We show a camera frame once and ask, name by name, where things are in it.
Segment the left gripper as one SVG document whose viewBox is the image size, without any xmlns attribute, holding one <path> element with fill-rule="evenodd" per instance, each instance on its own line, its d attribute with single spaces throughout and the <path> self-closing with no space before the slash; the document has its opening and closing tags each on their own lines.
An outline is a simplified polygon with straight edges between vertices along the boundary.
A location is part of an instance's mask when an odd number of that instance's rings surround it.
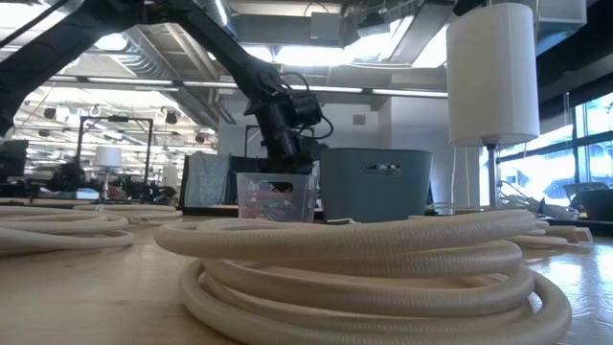
<svg viewBox="0 0 613 345">
<path fill-rule="evenodd" d="M 261 144 L 266 148 L 265 173 L 310 174 L 328 146 L 320 138 L 302 131 L 315 127 L 327 118 L 316 95 L 306 86 L 291 87 L 277 72 L 262 72 L 258 89 L 248 95 L 246 116 L 253 115 L 261 131 Z"/>
</svg>

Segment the black equipment case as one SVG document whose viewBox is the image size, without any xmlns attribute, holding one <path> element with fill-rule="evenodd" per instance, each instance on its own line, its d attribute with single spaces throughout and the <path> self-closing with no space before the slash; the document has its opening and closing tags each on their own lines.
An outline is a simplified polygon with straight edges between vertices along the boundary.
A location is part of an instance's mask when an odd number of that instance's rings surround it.
<svg viewBox="0 0 613 345">
<path fill-rule="evenodd" d="M 259 173 L 266 165 L 266 158 L 231 156 L 229 170 L 232 173 Z"/>
</svg>

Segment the clear plastic bin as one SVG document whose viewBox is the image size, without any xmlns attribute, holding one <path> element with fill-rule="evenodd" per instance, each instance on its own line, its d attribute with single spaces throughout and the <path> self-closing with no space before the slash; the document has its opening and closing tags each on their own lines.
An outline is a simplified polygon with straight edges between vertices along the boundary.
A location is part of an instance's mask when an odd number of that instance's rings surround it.
<svg viewBox="0 0 613 345">
<path fill-rule="evenodd" d="M 313 222 L 316 180 L 310 174 L 237 174 L 238 216 L 279 222 Z"/>
</svg>

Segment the linear ceiling light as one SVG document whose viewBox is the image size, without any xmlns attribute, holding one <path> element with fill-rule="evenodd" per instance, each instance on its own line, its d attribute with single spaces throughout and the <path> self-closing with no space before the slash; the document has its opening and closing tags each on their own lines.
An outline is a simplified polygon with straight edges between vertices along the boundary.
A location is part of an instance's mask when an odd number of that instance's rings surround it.
<svg viewBox="0 0 613 345">
<path fill-rule="evenodd" d="M 120 88 L 135 90 L 169 90 L 177 91 L 180 88 L 212 88 L 237 90 L 238 86 L 228 81 L 207 80 L 157 80 L 157 79 L 133 79 L 119 77 L 92 77 L 55 75 L 44 81 L 44 85 L 56 83 L 59 85 L 80 85 L 86 87 Z"/>
<path fill-rule="evenodd" d="M 386 89 L 386 88 L 312 85 L 310 86 L 309 90 L 311 92 L 320 92 L 320 93 L 361 94 L 361 95 L 406 97 L 406 98 L 413 97 L 413 98 L 446 99 L 448 97 L 448 94 L 442 91 L 427 91 L 427 90 L 414 90 L 414 89 Z"/>
</svg>

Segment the grey mesh panel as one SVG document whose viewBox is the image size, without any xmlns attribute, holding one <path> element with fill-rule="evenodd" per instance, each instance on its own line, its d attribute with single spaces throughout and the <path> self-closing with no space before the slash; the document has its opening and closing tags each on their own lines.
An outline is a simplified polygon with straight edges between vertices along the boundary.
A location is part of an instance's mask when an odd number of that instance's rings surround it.
<svg viewBox="0 0 613 345">
<path fill-rule="evenodd" d="M 189 157 L 185 205 L 206 208 L 223 204 L 230 156 L 197 151 Z"/>
</svg>

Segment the grey ceiling box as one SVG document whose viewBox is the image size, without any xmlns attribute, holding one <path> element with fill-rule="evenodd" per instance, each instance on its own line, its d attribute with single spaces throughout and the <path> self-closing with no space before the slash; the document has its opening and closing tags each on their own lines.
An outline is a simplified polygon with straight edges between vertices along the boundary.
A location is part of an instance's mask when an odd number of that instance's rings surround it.
<svg viewBox="0 0 613 345">
<path fill-rule="evenodd" d="M 310 16 L 310 38 L 338 41 L 341 36 L 342 18 L 337 13 L 313 12 Z"/>
</svg>

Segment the teal plastic bin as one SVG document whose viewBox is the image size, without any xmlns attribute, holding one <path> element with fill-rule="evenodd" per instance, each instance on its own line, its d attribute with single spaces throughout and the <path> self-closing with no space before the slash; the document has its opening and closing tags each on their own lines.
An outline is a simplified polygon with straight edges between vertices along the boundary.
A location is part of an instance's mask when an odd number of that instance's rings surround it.
<svg viewBox="0 0 613 345">
<path fill-rule="evenodd" d="M 425 212 L 433 154 L 415 149 L 326 149 L 320 157 L 325 219 L 406 220 Z"/>
</svg>

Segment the small white table lamp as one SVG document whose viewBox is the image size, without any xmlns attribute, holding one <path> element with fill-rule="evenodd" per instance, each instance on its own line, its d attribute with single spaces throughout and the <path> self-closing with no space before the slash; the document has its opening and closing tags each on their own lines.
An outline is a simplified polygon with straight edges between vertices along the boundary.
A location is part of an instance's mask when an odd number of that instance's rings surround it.
<svg viewBox="0 0 613 345">
<path fill-rule="evenodd" d="M 93 165 L 104 172 L 102 200 L 108 199 L 111 174 L 123 166 L 122 151 L 116 147 L 97 147 Z"/>
</svg>

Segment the white lamp with wooden base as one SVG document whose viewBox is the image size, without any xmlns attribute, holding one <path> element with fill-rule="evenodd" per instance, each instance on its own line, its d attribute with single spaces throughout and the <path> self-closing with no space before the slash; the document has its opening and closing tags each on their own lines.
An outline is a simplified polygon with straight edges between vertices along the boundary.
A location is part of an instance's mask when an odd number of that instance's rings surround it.
<svg viewBox="0 0 613 345">
<path fill-rule="evenodd" d="M 446 31 L 449 142 L 488 153 L 489 207 L 497 207 L 495 151 L 540 135 L 534 13 L 521 3 L 466 12 Z"/>
</svg>

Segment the black computer monitor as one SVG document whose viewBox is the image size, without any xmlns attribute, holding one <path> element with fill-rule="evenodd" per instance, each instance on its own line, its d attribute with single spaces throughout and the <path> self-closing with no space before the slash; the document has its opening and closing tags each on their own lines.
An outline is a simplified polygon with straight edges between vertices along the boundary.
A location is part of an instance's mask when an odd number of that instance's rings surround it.
<svg viewBox="0 0 613 345">
<path fill-rule="evenodd" d="M 0 191 L 10 177 L 21 177 L 27 160 L 27 140 L 8 140 L 0 143 Z"/>
</svg>

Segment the dark office chair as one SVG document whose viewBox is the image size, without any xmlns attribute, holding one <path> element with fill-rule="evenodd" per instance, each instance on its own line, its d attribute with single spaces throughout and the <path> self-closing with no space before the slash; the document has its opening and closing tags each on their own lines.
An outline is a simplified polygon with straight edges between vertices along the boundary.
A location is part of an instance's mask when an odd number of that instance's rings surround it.
<svg viewBox="0 0 613 345">
<path fill-rule="evenodd" d="M 590 220 L 613 222 L 613 188 L 603 182 L 583 182 L 563 186 L 570 206 Z"/>
</svg>

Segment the black aluminium extrusion frame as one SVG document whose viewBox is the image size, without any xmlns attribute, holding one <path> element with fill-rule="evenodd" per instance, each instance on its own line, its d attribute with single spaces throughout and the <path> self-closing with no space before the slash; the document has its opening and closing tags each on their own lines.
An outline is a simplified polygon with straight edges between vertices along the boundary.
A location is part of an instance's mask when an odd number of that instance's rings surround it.
<svg viewBox="0 0 613 345">
<path fill-rule="evenodd" d="M 212 217 L 212 218 L 237 218 L 238 207 L 233 205 L 221 205 L 220 207 L 179 207 L 185 216 L 190 217 Z M 579 220 L 565 220 L 547 218 L 552 225 L 574 225 L 577 227 L 587 227 L 593 235 L 613 240 L 613 221 L 591 220 L 580 218 Z"/>
</svg>

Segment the silver ventilation duct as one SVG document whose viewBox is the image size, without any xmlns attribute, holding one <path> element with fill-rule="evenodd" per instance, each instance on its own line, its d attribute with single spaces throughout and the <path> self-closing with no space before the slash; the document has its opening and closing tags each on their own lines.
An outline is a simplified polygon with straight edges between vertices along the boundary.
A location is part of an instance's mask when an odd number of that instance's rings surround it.
<svg viewBox="0 0 613 345">
<path fill-rule="evenodd" d="M 205 49 L 176 24 L 135 26 L 103 37 L 95 49 L 114 57 L 139 79 L 218 81 L 220 77 Z M 198 125 L 216 128 L 236 122 L 214 88 L 179 86 L 163 95 Z"/>
</svg>

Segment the neighbouring station black frame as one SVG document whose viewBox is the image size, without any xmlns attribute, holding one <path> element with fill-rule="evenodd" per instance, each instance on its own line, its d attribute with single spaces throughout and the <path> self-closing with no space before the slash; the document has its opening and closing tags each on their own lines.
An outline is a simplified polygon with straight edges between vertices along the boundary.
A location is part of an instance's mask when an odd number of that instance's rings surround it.
<svg viewBox="0 0 613 345">
<path fill-rule="evenodd" d="M 120 115 L 110 115 L 107 117 L 98 117 L 98 118 L 92 117 L 92 116 L 80 117 L 79 136 L 78 136 L 78 141 L 77 141 L 78 146 L 77 146 L 76 155 L 74 158 L 74 162 L 78 167 L 80 167 L 82 138 L 85 133 L 84 125 L 85 125 L 85 122 L 89 120 L 96 121 L 96 122 L 100 120 L 106 120 L 107 122 L 111 122 L 111 123 L 128 123 L 128 122 L 146 122 L 148 123 L 148 142 L 147 142 L 147 151 L 146 151 L 147 155 L 146 155 L 146 164 L 145 164 L 145 172 L 144 172 L 144 181 L 148 182 L 151 143 L 152 143 L 152 135 L 153 135 L 153 120 L 152 119 L 130 118 L 127 116 L 120 116 Z M 101 203 L 105 203 L 107 200 L 102 200 L 102 196 L 100 196 Z"/>
</svg>

